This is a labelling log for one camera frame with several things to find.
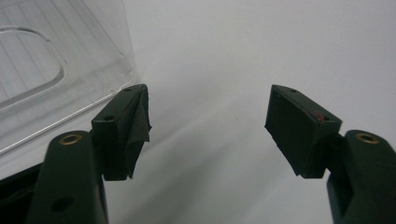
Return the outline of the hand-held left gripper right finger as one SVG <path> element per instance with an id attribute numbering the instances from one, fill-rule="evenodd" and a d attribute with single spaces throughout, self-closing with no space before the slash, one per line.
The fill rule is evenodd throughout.
<path id="1" fill-rule="evenodd" d="M 296 175 L 323 177 L 325 143 L 335 138 L 341 124 L 339 118 L 301 92 L 272 86 L 265 128 Z"/>

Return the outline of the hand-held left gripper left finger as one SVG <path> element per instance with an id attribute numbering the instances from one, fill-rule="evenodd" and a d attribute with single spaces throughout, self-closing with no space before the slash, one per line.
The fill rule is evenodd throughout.
<path id="1" fill-rule="evenodd" d="M 103 152 L 106 181 L 132 178 L 149 141 L 149 90 L 138 84 L 121 90 L 92 120 L 92 138 Z"/>

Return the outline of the clear plastic tray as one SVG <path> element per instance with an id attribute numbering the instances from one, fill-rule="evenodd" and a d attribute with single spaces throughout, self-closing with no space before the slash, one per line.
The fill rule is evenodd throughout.
<path id="1" fill-rule="evenodd" d="M 135 81 L 123 0 L 0 0 L 0 155 Z"/>

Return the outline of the white table cover board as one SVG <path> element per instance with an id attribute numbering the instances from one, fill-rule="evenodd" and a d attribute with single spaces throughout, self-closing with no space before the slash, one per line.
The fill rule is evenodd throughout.
<path id="1" fill-rule="evenodd" d="M 106 184 L 112 224 L 332 224 L 325 180 L 265 130 L 275 84 L 396 148 L 396 0 L 123 1 L 152 129 L 133 178 Z M 107 101 L 0 155 L 0 179 Z"/>

